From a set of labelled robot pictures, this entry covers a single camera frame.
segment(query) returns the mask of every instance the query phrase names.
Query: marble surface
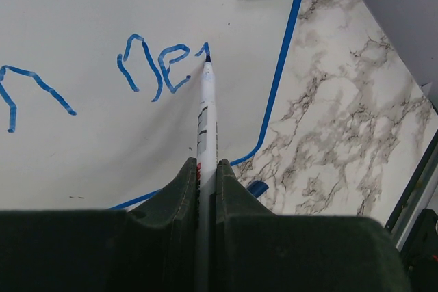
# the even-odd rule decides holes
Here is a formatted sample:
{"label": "marble surface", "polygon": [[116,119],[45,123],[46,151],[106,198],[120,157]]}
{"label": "marble surface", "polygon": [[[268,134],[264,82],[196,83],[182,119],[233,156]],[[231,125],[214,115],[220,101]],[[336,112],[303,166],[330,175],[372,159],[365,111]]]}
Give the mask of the marble surface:
{"label": "marble surface", "polygon": [[384,224],[437,129],[362,0],[302,0],[263,146],[235,171],[275,213]]}

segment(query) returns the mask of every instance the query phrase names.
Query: white marker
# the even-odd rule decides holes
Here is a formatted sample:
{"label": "white marker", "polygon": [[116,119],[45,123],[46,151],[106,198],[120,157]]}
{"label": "white marker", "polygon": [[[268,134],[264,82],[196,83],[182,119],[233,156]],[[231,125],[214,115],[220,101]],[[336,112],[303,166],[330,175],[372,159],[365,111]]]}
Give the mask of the white marker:
{"label": "white marker", "polygon": [[199,225],[195,241],[195,285],[198,292],[209,290],[210,198],[216,197],[218,166],[218,125],[215,103],[215,77],[207,54],[201,76],[201,103],[198,117],[198,177],[200,180]]}

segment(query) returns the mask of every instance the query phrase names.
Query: white board surface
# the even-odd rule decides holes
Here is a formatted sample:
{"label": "white board surface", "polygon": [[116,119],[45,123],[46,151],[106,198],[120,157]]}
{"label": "white board surface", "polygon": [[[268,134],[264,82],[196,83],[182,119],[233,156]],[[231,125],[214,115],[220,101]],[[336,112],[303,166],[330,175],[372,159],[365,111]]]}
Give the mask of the white board surface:
{"label": "white board surface", "polygon": [[[170,182],[196,157],[204,56],[194,55],[205,42],[216,73],[219,157],[248,154],[259,137],[291,3],[1,0],[0,207],[111,207]],[[138,92],[117,63],[133,34],[144,38],[153,61],[133,40],[122,65]],[[185,51],[164,56],[164,70],[190,51],[171,65],[168,83],[190,78],[172,93],[158,59],[175,45]]]}

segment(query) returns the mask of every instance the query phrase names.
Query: blue handwriting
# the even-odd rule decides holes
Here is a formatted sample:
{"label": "blue handwriting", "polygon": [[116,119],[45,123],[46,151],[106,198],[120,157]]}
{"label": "blue handwriting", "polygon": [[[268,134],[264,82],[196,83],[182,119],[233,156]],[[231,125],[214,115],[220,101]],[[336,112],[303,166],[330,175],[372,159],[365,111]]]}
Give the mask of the blue handwriting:
{"label": "blue handwriting", "polygon": [[[176,44],[175,46],[172,47],[168,47],[165,48],[158,56],[158,66],[159,69],[161,70],[161,74],[160,71],[158,70],[157,66],[155,65],[152,56],[151,56],[151,52],[149,51],[149,47],[145,41],[145,39],[138,35],[138,34],[132,34],[129,38],[128,41],[126,43],[126,48],[125,48],[125,53],[122,54],[118,54],[117,56],[117,67],[118,69],[121,71],[121,73],[125,76],[126,80],[128,81],[129,86],[131,87],[131,89],[134,92],[139,92],[140,89],[139,87],[137,87],[137,85],[134,83],[131,75],[129,74],[129,72],[127,71],[127,69],[125,68],[125,66],[123,65],[124,62],[126,62],[129,58],[129,52],[131,50],[131,45],[132,42],[134,40],[139,40],[142,42],[142,46],[144,49],[144,55],[146,56],[146,59],[149,63],[149,66],[151,67],[155,77],[157,78],[157,94],[155,95],[155,97],[153,98],[153,102],[158,101],[159,97],[162,94],[162,90],[163,90],[163,80],[164,83],[166,84],[166,87],[169,89],[169,91],[174,94],[175,92],[177,92],[177,90],[182,87],[185,83],[187,83],[190,80],[191,76],[186,76],[185,79],[183,79],[182,81],[180,81],[177,85],[173,85],[170,82],[169,79],[169,74],[170,74],[170,67],[172,66],[172,64],[177,63],[179,61],[181,61],[182,59],[185,59],[189,53],[190,53],[190,48],[187,47],[184,44]],[[183,51],[184,53],[176,58],[172,58],[169,60],[169,66],[166,67],[165,63],[164,63],[164,58],[167,54],[173,53],[175,51]],[[198,53],[195,54],[195,56],[200,56],[202,54],[202,52],[205,52],[206,55],[210,54],[210,50],[209,50],[209,45],[208,42],[206,42],[202,48],[200,49],[200,51]]]}
{"label": "blue handwriting", "polygon": [[14,66],[3,65],[0,68],[0,95],[1,95],[1,97],[3,97],[3,100],[6,102],[6,104],[9,105],[9,108],[10,108],[8,133],[15,132],[15,127],[16,127],[16,104],[10,98],[10,96],[6,92],[5,88],[1,84],[1,82],[5,79],[6,69],[9,69],[13,73],[18,73],[19,75],[25,75],[26,77],[33,78],[37,85],[39,85],[46,92],[50,93],[50,95],[52,95],[62,105],[62,107],[64,109],[66,109],[68,114],[70,114],[72,116],[76,115],[76,112],[73,111],[71,106],[62,98],[62,96],[59,95],[56,92],[56,90],[54,90],[52,87],[47,85],[35,72],[22,70],[21,68],[16,68]]}

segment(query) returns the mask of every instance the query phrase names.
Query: black plastic part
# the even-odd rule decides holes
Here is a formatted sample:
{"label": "black plastic part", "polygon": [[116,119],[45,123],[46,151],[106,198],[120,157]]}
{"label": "black plastic part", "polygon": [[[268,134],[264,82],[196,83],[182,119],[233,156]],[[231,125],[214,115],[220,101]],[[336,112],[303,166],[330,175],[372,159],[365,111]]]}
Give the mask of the black plastic part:
{"label": "black plastic part", "polygon": [[438,287],[438,215],[423,209],[401,251],[412,290],[436,291]]}
{"label": "black plastic part", "polygon": [[276,216],[219,163],[211,291],[409,291],[385,229],[363,217]]}
{"label": "black plastic part", "polygon": [[[409,198],[411,197],[412,193],[418,189],[418,185],[423,185],[422,181],[429,181],[430,176],[432,175],[433,171],[435,170],[435,167],[437,166],[437,160],[433,157],[433,153],[435,149],[438,146],[438,131],[435,132],[432,140],[429,143],[429,146],[427,146],[426,152],[424,152],[422,158],[420,159],[420,162],[418,163],[415,171],[412,174],[411,179],[409,179],[408,184],[404,188],[404,191],[400,197],[400,199],[397,201],[396,206],[394,207],[394,210],[392,211],[391,215],[389,216],[389,219],[385,225],[385,228],[392,232],[394,229],[394,226],[396,225],[397,221],[400,218],[400,215],[402,215],[402,212],[404,209],[408,208],[409,204]],[[411,204],[416,204],[418,201],[418,198],[421,196],[421,193],[418,194],[416,197],[416,200],[412,200],[412,202],[409,202]]]}
{"label": "black plastic part", "polygon": [[196,159],[132,213],[1,211],[0,291],[192,291]]}
{"label": "black plastic part", "polygon": [[[0,291],[193,291],[197,195],[196,159],[188,159],[130,213],[0,211]],[[227,160],[211,204],[210,291],[409,290],[373,220],[276,216]]]}

